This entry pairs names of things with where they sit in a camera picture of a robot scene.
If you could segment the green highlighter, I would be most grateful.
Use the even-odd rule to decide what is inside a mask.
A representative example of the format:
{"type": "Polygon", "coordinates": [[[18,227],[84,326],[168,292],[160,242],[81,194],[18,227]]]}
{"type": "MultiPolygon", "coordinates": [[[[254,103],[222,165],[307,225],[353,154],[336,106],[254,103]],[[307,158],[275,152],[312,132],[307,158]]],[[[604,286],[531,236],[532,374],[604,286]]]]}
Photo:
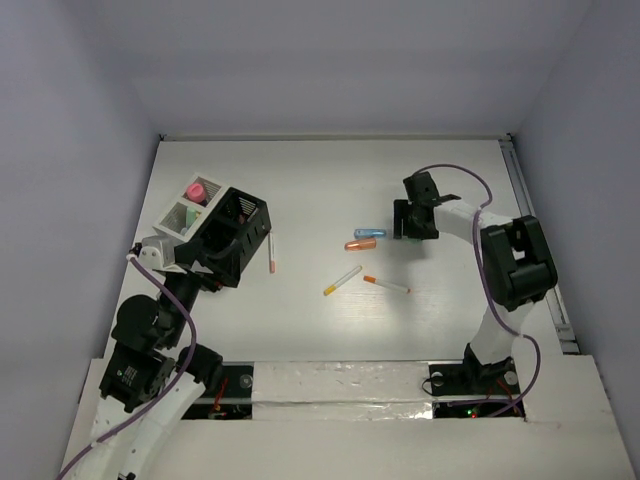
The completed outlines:
{"type": "Polygon", "coordinates": [[[185,213],[185,229],[189,230],[198,220],[201,212],[195,208],[188,207],[185,213]]]}

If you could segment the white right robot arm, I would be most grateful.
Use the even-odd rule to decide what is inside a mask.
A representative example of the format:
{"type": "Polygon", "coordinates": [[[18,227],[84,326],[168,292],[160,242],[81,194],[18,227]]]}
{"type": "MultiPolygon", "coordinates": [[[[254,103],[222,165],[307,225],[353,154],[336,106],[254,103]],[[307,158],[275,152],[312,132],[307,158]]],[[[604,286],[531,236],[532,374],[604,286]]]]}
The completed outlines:
{"type": "Polygon", "coordinates": [[[558,274],[539,220],[510,218],[439,192],[428,168],[403,181],[406,198],[393,203],[396,240],[435,240],[443,234],[468,242],[474,253],[487,309],[459,363],[432,367],[434,396],[483,395],[515,371],[513,343],[535,304],[555,288],[558,274]]]}

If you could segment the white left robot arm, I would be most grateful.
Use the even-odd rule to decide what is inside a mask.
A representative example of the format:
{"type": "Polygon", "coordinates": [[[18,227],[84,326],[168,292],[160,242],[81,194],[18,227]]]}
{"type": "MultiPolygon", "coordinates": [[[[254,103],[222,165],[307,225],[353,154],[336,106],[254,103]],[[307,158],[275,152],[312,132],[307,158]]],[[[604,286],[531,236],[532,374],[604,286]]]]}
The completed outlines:
{"type": "Polygon", "coordinates": [[[159,295],[125,300],[111,332],[114,349],[99,385],[92,453],[76,479],[142,479],[172,430],[197,398],[223,396],[223,358],[198,344],[191,310],[201,289],[192,273],[158,281],[141,265],[148,248],[136,244],[128,261],[159,295]]]}

